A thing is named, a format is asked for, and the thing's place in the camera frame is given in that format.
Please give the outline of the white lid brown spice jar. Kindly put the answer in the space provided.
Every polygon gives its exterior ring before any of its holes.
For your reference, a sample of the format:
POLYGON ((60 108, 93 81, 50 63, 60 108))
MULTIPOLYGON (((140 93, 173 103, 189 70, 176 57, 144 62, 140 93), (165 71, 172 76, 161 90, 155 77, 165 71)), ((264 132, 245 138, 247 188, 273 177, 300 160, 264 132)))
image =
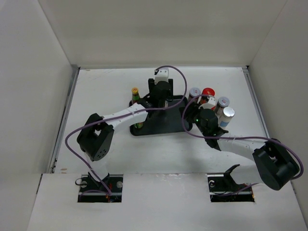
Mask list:
POLYGON ((189 91, 188 101, 191 101, 194 97, 201 94, 201 90, 198 87, 192 87, 189 91))

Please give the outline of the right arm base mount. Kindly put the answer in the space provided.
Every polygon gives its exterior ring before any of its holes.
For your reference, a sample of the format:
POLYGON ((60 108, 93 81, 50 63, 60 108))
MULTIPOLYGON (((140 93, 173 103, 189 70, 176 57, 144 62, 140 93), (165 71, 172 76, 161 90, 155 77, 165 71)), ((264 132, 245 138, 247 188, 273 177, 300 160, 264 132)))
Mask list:
POLYGON ((251 184, 235 182, 231 173, 240 164, 233 165, 225 172, 209 173, 207 175, 209 197, 213 203, 254 202, 251 184))

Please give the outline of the silver lid blue label jar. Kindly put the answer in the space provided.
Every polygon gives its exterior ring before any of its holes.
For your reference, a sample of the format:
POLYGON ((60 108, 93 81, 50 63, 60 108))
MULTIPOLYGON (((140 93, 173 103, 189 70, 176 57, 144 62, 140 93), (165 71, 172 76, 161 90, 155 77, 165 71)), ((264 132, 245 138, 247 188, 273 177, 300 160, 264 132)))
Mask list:
POLYGON ((225 107, 218 119, 218 126, 221 128, 226 128, 234 116, 235 110, 231 107, 225 107))

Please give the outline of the red lid sauce jar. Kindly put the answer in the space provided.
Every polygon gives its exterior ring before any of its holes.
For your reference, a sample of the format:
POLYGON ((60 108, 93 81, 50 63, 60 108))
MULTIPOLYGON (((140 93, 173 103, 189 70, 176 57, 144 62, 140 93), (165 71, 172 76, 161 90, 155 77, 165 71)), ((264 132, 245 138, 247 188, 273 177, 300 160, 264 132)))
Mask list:
POLYGON ((205 96, 214 97, 215 94, 216 93, 212 88, 204 88, 202 91, 202 97, 205 97, 205 96))

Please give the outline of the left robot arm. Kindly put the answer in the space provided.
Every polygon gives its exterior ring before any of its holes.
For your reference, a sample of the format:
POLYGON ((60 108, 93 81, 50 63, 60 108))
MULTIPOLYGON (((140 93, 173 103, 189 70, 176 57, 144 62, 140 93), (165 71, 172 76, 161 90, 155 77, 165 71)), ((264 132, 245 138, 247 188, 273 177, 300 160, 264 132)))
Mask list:
POLYGON ((103 158, 109 152, 113 135, 130 126, 142 129, 146 124, 164 114, 168 100, 173 99, 173 80, 149 79, 149 93, 141 98, 136 88, 132 89, 131 106, 115 114, 90 115, 85 128, 77 137, 77 143, 86 154, 90 164, 91 185, 103 192, 108 186, 109 173, 103 158))

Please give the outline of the yellow cap sauce bottle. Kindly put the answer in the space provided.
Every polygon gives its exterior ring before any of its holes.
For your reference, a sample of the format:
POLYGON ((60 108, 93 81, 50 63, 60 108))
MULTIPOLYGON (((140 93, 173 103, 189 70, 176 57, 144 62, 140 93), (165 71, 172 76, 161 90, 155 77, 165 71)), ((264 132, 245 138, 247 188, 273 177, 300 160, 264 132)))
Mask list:
POLYGON ((132 92, 131 102, 132 104, 134 104, 140 99, 139 89, 137 87, 134 87, 131 89, 131 92, 132 92))
POLYGON ((139 123, 136 123, 136 124, 134 124, 134 128, 135 129, 141 129, 142 127, 143 127, 143 122, 139 122, 139 123))

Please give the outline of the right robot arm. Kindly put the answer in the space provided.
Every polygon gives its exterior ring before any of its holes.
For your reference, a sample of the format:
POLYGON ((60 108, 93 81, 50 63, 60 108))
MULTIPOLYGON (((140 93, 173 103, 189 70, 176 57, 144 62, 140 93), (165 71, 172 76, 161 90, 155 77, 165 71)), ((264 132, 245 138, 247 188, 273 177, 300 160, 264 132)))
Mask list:
POLYGON ((218 125, 218 117, 211 109, 196 103, 187 105, 181 112, 182 121, 195 124, 210 148, 234 153, 253 161, 259 179, 273 190, 280 190, 290 180, 303 174, 298 156, 276 139, 266 137, 236 137, 218 125))

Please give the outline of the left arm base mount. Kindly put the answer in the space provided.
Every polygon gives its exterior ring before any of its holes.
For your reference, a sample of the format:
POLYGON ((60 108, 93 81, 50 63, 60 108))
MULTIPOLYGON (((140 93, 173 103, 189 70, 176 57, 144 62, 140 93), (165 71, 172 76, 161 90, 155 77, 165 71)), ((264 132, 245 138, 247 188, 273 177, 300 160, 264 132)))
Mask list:
POLYGON ((75 185, 79 187, 78 203, 121 203, 123 190, 123 175, 109 175, 103 182, 111 191, 108 195, 107 189, 96 181, 90 173, 81 175, 76 179, 75 185))

